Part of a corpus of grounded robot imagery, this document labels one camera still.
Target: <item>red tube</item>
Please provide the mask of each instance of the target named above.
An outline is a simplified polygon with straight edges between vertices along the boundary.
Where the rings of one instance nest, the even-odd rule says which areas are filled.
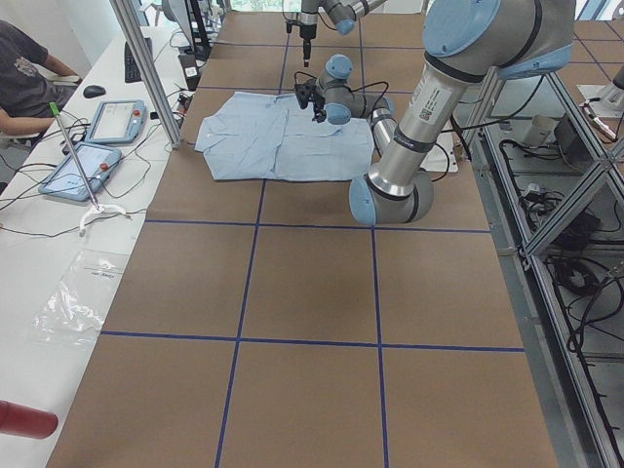
[[[0,400],[0,433],[45,439],[57,430],[55,414]]]

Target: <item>black keyboard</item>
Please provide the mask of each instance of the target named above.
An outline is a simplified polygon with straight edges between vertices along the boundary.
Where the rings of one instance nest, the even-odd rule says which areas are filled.
[[[152,40],[149,37],[145,37],[145,44],[149,49],[149,54],[152,55]],[[124,48],[124,79],[126,83],[135,83],[141,81],[140,70],[138,69],[137,61],[133,57],[133,53],[130,52],[130,46],[126,43]]]

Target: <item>person's arm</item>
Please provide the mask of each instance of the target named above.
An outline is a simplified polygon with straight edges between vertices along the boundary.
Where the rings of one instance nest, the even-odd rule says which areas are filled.
[[[0,132],[21,136],[45,132],[55,121],[54,117],[11,117],[0,108]]]
[[[69,68],[52,54],[48,54],[48,58],[46,58],[46,61],[44,61],[42,64],[45,68],[52,71],[53,73],[56,73],[56,75],[58,76],[78,75],[78,73]]]

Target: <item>t-shirt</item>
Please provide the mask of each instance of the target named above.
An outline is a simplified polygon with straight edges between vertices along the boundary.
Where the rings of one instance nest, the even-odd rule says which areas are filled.
[[[42,65],[48,50],[12,24],[0,20],[0,108],[11,117],[52,117],[50,102],[63,107],[73,90],[46,80]]]

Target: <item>black mouse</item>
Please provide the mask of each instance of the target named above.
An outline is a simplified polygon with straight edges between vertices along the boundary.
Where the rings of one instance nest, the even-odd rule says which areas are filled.
[[[90,85],[85,88],[85,91],[82,92],[82,95],[87,98],[97,98],[98,96],[102,96],[106,94],[106,90],[102,86],[98,85]]]

